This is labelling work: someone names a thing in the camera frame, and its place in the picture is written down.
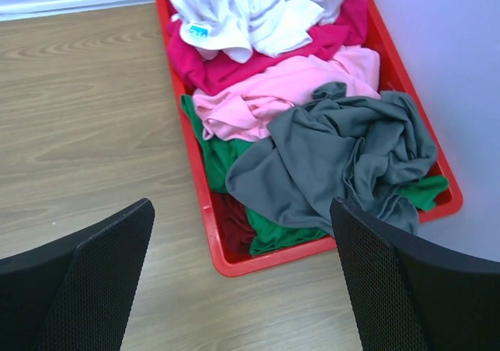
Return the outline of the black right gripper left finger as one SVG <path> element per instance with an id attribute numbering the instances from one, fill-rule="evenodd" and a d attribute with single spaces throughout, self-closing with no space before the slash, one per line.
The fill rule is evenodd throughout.
<path id="1" fill-rule="evenodd" d="M 1 260 L 3 350 L 118 350 L 155 219 L 149 199 Z"/>

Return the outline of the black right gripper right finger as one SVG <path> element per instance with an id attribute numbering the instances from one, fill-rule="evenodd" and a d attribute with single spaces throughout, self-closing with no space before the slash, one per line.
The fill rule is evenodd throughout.
<path id="1" fill-rule="evenodd" d="M 364 350 L 497 350 L 499 264 L 398 229 L 342 198 L 330 215 Z"/>

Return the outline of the grey t shirt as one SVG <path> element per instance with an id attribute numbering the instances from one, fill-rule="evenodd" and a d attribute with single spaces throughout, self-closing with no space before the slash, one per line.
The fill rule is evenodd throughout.
<path id="1" fill-rule="evenodd" d="M 417 209 L 400 190 L 428 174 L 438 148 L 410 95 L 350 96 L 330 82 L 268 129 L 227 172 L 227 190 L 243 205 L 283 227 L 331 233 L 330 205 L 340 197 L 416 230 Z"/>

